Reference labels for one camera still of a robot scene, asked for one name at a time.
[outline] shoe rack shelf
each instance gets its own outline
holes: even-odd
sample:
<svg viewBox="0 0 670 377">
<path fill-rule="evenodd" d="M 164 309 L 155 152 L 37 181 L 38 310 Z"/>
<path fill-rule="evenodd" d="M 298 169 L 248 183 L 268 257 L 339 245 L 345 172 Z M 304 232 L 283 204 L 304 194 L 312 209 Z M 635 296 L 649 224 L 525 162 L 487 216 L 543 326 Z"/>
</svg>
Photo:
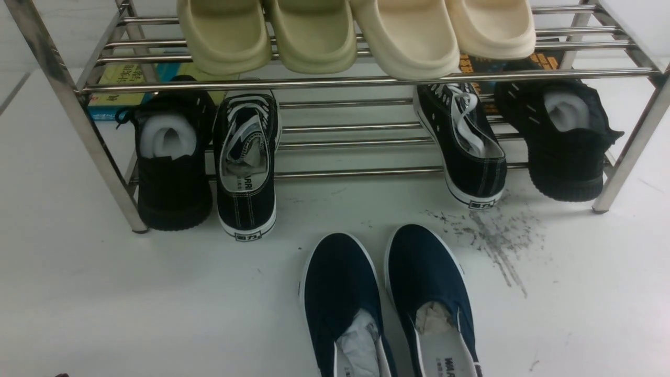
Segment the shoe rack shelf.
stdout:
<svg viewBox="0 0 670 377">
<path fill-rule="evenodd" d="M 153 93 L 157 91 L 173 91 L 179 89 L 206 89 L 208 91 L 229 91 L 239 89 L 316 89 L 316 88 L 357 88 L 387 87 L 393 85 L 446 84 L 473 81 L 517 81 L 544 80 L 553 78 L 622 78 L 646 77 L 655 86 L 655 92 L 649 99 L 647 107 L 641 115 L 621 156 L 614 159 L 610 155 L 606 160 L 606 184 L 600 197 L 593 205 L 596 213 L 605 213 L 611 207 L 618 192 L 628 178 L 635 162 L 642 154 L 646 144 L 660 123 L 670 105 L 670 85 L 667 84 L 669 70 L 654 62 L 646 49 L 632 36 L 628 30 L 612 16 L 606 4 L 600 0 L 581 0 L 577 5 L 534 7 L 535 15 L 574 14 L 572 26 L 568 28 L 550 28 L 537 30 L 539 38 L 565 37 L 561 42 L 538 42 L 537 51 L 564 51 L 565 58 L 561 69 L 518 71 L 504 73 L 461 73 L 425 81 L 399 80 L 389 76 L 338 77 L 338 78 L 292 78 L 284 80 L 235 80 L 219 82 L 178 82 L 159 83 L 153 64 L 159 62 L 191 62 L 188 54 L 152 53 L 152 48 L 186 48 L 183 39 L 147 39 L 143 28 L 148 25 L 178 25 L 176 17 L 140 17 L 137 15 L 133 0 L 114 0 L 117 12 L 105 29 L 100 42 L 92 52 L 78 82 L 74 82 L 61 58 L 58 49 L 49 35 L 32 0 L 5 0 L 10 13 L 21 30 L 25 40 L 33 51 L 42 70 L 46 74 L 54 92 L 69 116 L 75 130 L 84 142 L 96 167 L 107 183 L 112 195 L 119 204 L 121 211 L 128 220 L 131 229 L 136 233 L 148 231 L 137 213 L 133 198 L 137 186 L 136 158 L 125 172 L 121 172 L 112 158 L 95 122 L 88 115 L 86 107 L 92 93 Z M 589 26 L 591 18 L 600 25 Z M 612 40 L 585 42 L 585 35 L 609 35 Z M 370 50 L 362 45 L 364 38 L 357 36 L 359 42 L 358 57 L 370 58 Z M 132 50 L 132 54 L 115 56 L 118 49 Z M 634 68 L 603 68 L 603 69 L 572 69 L 577 51 L 597 49 L 624 50 L 635 63 Z M 274 53 L 273 60 L 278 60 Z M 147 83 L 142 85 L 100 85 L 98 80 L 108 64 L 141 64 Z M 490 102 L 491 97 L 483 97 L 482 101 Z M 312 101 L 283 103 L 282 109 L 328 109 L 342 107 L 400 106 L 410 105 L 411 98 L 371 99 L 356 101 Z M 499 117 L 491 117 L 492 125 L 503 124 Z M 339 131 L 377 131 L 383 136 L 384 131 L 399 129 L 419 129 L 418 122 L 403 123 L 371 123 L 319 126 L 285 126 L 284 133 L 337 133 Z M 500 133 L 499 140 L 521 140 L 517 133 Z M 361 148 L 361 147 L 393 147 L 432 144 L 426 135 L 419 138 L 324 142 L 283 143 L 280 150 L 307 150 L 314 148 Z M 509 164 L 510 169 L 524 169 L 526 163 Z M 441 166 L 416 166 L 403 168 L 364 169 L 364 170 L 330 170 L 309 172 L 277 173 L 277 179 L 325 178 L 351 176 L 384 176 L 402 174 L 442 174 Z"/>
</svg>

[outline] cream slide sandal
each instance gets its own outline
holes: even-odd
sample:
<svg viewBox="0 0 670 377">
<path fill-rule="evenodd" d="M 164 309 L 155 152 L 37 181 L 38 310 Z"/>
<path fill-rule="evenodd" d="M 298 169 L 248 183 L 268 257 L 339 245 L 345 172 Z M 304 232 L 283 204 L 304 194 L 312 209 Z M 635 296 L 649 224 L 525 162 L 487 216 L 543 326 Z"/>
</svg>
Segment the cream slide sandal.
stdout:
<svg viewBox="0 0 670 377">
<path fill-rule="evenodd" d="M 460 53 L 444 0 L 350 0 L 379 66 L 396 78 L 458 71 Z"/>
<path fill-rule="evenodd" d="M 209 74 L 261 68 L 272 57 L 260 0 L 177 0 L 193 63 Z"/>
<path fill-rule="evenodd" d="M 266 0 L 286 68 L 299 73 L 342 72 L 356 61 L 356 32 L 347 0 Z"/>
<path fill-rule="evenodd" d="M 523 59 L 535 50 L 528 0 L 446 0 L 458 45 L 465 54 Z"/>
</svg>

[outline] floor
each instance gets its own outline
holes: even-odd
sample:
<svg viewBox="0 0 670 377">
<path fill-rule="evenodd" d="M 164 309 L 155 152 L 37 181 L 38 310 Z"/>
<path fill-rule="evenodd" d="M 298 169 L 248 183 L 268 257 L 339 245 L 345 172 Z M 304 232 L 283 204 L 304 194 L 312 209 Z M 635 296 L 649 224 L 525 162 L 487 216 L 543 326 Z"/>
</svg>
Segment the floor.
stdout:
<svg viewBox="0 0 670 377">
<path fill-rule="evenodd" d="M 354 70 L 374 74 L 376 67 Z M 600 90 L 612 127 L 630 131 L 651 86 L 639 78 L 590 83 Z M 318 100 L 409 93 L 277 95 Z M 283 116 L 285 124 L 412 118 L 402 107 Z M 510 172 L 502 202 L 481 213 L 457 207 L 439 176 L 282 181 L 271 236 L 238 244 L 223 233 L 216 215 L 181 233 L 131 233 L 44 75 L 36 72 L 0 117 L 1 374 L 315 376 L 297 300 L 307 254 L 327 233 L 351 232 L 381 273 L 391 232 L 416 222 L 439 232 L 465 270 L 485 375 L 665 377 L 668 123 L 666 118 L 606 215 L 593 214 L 588 203 L 543 197 L 523 171 Z M 125 169 L 132 129 L 115 126 L 100 124 Z M 510 161 L 524 158 L 522 143 L 504 147 Z M 277 169 L 439 161 L 434 147 L 282 152 Z M 382 297 L 399 375 L 412 376 L 399 322 Z"/>
<path fill-rule="evenodd" d="M 7 108 L 29 74 L 24 72 L 0 72 L 0 115 Z"/>
</svg>

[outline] shoe rack leg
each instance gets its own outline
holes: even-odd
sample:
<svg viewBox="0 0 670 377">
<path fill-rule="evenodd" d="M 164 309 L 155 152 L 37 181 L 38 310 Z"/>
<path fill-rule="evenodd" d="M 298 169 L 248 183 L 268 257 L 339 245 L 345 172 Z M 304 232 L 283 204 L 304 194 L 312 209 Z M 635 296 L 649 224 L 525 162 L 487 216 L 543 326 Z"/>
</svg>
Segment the shoe rack leg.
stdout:
<svg viewBox="0 0 670 377">
<path fill-rule="evenodd" d="M 621 187 L 626 182 L 635 163 L 654 134 L 656 127 L 658 127 L 670 107 L 669 81 L 670 66 L 666 68 L 665 74 L 662 77 L 655 80 L 657 83 L 656 91 L 649 100 L 649 103 L 647 103 L 647 107 L 637 125 L 635 125 L 623 152 L 621 152 L 621 156 L 616 161 L 612 173 L 605 182 L 602 194 L 600 194 L 600 197 L 594 203 L 593 211 L 595 213 L 601 214 L 610 210 L 616 196 L 621 191 Z"/>
<path fill-rule="evenodd" d="M 598 4 L 598 0 L 580 0 L 580 5 L 586 4 Z M 588 22 L 591 19 L 591 13 L 577 13 L 572 19 L 573 28 L 582 28 L 588 26 Z M 568 42 L 581 42 L 584 36 L 569 36 L 567 37 Z M 577 57 L 576 51 L 567 51 L 563 56 L 563 62 L 561 62 L 561 69 L 571 69 L 572 64 L 575 62 Z"/>
<path fill-rule="evenodd" d="M 148 228 L 139 217 L 135 200 L 128 194 L 123 175 L 89 116 L 85 98 L 77 91 L 33 0 L 5 0 L 5 4 L 132 230 L 136 233 L 147 232 Z"/>
<path fill-rule="evenodd" d="M 129 17 L 137 17 L 137 8 L 133 0 L 115 0 L 119 11 L 124 7 L 127 7 L 127 13 Z M 127 26 L 126 32 L 128 33 L 128 39 L 130 40 L 143 40 L 146 39 L 144 35 L 144 30 L 142 30 L 141 25 L 130 24 Z M 135 48 L 133 49 L 135 55 L 150 55 L 148 48 Z M 158 74 L 156 73 L 156 67 L 153 64 L 142 64 L 142 74 L 147 83 L 157 83 Z"/>
</svg>

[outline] black high-top sneaker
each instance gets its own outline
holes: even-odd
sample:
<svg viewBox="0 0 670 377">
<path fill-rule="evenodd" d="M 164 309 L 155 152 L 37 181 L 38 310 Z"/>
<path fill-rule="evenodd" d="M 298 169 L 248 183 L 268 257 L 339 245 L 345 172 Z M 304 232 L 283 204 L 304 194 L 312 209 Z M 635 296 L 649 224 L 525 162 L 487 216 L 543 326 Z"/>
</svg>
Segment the black high-top sneaker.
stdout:
<svg viewBox="0 0 670 377">
<path fill-rule="evenodd" d="M 281 124 L 271 91 L 228 92 L 214 122 L 218 215 L 237 241 L 254 241 L 277 219 L 275 151 Z"/>
<path fill-rule="evenodd" d="M 541 67 L 530 59 L 505 70 Z M 612 131 L 596 89 L 577 80 L 497 83 L 500 114 L 528 144 L 531 180 L 557 201 L 582 202 L 602 192 L 604 154 L 623 136 Z"/>
<path fill-rule="evenodd" d="M 195 81 L 177 76 L 172 81 Z M 216 105 L 206 91 L 158 93 L 119 110 L 119 124 L 135 126 L 139 169 L 137 210 L 153 229 L 177 231 L 201 224 L 212 211 L 205 147 L 212 139 Z"/>
<path fill-rule="evenodd" d="M 442 152 L 451 194 L 470 209 L 503 195 L 507 161 L 471 84 L 419 85 L 414 112 Z"/>
</svg>

